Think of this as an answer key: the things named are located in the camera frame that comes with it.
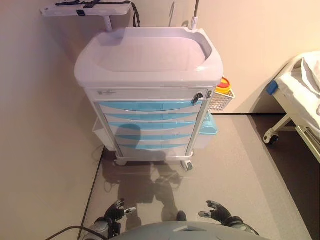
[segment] cart wheel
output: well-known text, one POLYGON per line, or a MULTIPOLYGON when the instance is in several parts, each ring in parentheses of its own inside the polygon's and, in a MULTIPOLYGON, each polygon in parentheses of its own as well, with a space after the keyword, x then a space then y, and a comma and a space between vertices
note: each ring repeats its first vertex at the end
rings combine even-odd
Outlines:
POLYGON ((182 168, 187 172, 191 171, 194 168, 191 161, 180 161, 180 163, 182 168))
POLYGON ((272 145, 276 141, 278 141, 278 139, 279 139, 279 136, 275 132, 273 132, 271 129, 269 129, 263 137, 263 142, 266 145, 272 145))
POLYGON ((118 160, 118 159, 116 159, 116 160, 114 160, 114 163, 115 163, 115 165, 117 165, 117 166, 121 166, 121 167, 123 167, 123 166, 125 166, 125 165, 127 165, 127 161, 124 161, 124 160, 118 160))

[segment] side basket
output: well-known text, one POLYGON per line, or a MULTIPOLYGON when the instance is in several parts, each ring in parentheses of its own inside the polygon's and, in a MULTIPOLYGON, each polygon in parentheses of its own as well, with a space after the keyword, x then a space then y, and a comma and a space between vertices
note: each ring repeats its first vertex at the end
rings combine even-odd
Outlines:
POLYGON ((211 111, 222 111, 236 96, 232 89, 226 94, 214 92, 208 110, 211 111))

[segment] yellow lid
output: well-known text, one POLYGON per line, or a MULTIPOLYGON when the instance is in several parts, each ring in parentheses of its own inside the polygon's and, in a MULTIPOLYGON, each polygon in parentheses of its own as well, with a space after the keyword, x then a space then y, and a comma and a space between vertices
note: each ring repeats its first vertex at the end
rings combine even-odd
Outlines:
POLYGON ((230 91, 231 84, 226 78, 222 78, 221 83, 216 86, 215 91, 220 94, 227 94, 230 91))

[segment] white wall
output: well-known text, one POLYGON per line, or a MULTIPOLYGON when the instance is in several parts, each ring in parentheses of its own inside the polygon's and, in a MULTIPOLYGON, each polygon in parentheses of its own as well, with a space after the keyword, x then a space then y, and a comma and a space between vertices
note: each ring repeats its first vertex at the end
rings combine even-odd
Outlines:
MULTIPOLYGON (((196 0, 134 0, 142 26, 190 21, 196 0)), ((277 113, 282 109, 264 92, 278 70, 303 52, 320 50, 319 0, 200 0, 199 28, 221 55, 224 75, 236 99, 224 113, 277 113)))
POLYGON ((99 24, 44 19, 39 7, 51 2, 1 1, 0 239, 45 239, 80 225, 100 159, 95 113, 74 78, 99 24))

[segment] baseboard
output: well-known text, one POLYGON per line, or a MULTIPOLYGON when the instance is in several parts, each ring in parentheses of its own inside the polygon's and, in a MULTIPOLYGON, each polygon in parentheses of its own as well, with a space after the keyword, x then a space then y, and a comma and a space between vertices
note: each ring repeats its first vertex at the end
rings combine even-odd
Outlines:
POLYGON ((284 116, 286 113, 211 113, 213 116, 284 116))

